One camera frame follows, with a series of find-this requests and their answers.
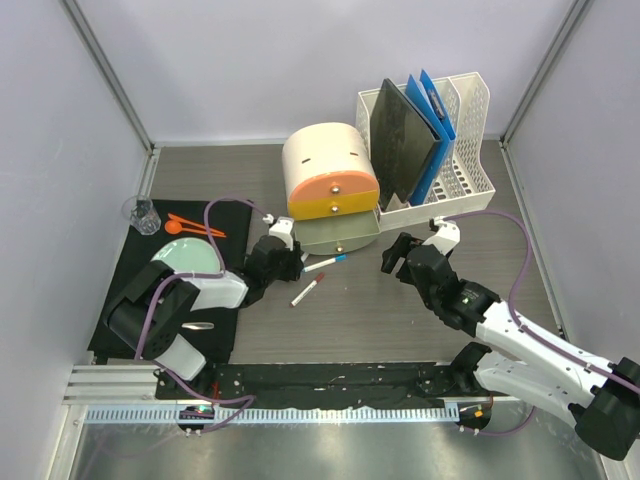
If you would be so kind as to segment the white marker blue cap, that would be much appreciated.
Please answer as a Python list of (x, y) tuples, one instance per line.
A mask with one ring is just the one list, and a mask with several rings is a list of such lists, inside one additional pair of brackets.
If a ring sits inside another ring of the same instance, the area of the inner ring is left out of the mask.
[(302, 272), (303, 273), (308, 273), (311, 271), (315, 271), (324, 267), (327, 267), (329, 265), (335, 264), (335, 263), (339, 263), (342, 262), (346, 259), (347, 255), (346, 254), (341, 254), (341, 255), (337, 255), (334, 257), (331, 257), (329, 259), (326, 260), (322, 260), (316, 263), (313, 263), (311, 265), (307, 265), (303, 268)]

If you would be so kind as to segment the white marker red cap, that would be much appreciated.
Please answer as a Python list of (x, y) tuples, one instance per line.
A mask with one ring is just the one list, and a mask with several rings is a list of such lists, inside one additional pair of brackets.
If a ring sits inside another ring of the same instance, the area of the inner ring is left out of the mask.
[(291, 308), (295, 308), (317, 285), (324, 279), (325, 273), (319, 273), (294, 299), (289, 303)]

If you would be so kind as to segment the cream round drawer cabinet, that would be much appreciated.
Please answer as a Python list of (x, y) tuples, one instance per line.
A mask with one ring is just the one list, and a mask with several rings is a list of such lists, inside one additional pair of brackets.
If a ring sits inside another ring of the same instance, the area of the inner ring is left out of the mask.
[(361, 249), (380, 234), (380, 187), (359, 131), (326, 122), (294, 132), (282, 149), (287, 210), (311, 255)]

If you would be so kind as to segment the cream perforated file organizer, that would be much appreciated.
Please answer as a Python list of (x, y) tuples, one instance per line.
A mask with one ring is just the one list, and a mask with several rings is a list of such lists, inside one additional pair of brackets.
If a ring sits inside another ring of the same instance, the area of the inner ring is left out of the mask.
[(479, 73), (472, 72), (437, 78), (434, 84), (452, 120), (455, 143), (423, 204), (392, 201), (385, 211), (376, 208), (363, 215), (374, 233), (480, 211), (494, 196), (495, 188), (480, 161), (490, 101), (486, 83)]

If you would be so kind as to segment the blue plastic folder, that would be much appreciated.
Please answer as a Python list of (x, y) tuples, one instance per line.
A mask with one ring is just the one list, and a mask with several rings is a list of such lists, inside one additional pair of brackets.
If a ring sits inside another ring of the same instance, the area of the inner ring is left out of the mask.
[(453, 147), (456, 133), (434, 81), (425, 70), (421, 71), (418, 80), (413, 75), (409, 76), (405, 94), (425, 117), (437, 139), (435, 153), (409, 200), (411, 206), (417, 206), (427, 198), (429, 189)]

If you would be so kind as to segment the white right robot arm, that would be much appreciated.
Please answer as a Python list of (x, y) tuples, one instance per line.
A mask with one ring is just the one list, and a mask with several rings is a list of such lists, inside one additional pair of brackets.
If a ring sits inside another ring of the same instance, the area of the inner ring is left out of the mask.
[(529, 321), (495, 292), (459, 278), (451, 249), (439, 234), (401, 233), (383, 252), (381, 270), (414, 286), (439, 320), (472, 337), (454, 361), (455, 389), (517, 397), (567, 423), (599, 454), (625, 459), (639, 437), (638, 363), (599, 357)]

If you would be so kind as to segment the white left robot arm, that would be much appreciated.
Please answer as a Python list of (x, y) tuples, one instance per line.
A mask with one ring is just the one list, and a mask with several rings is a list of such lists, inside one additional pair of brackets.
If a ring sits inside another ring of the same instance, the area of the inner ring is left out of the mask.
[(205, 397), (213, 385), (206, 357), (182, 333), (198, 310), (246, 308), (275, 281), (296, 281), (303, 269), (298, 241), (264, 235), (240, 269), (176, 272), (161, 260), (149, 262), (111, 300), (101, 322), (134, 351), (178, 376), (190, 398)]

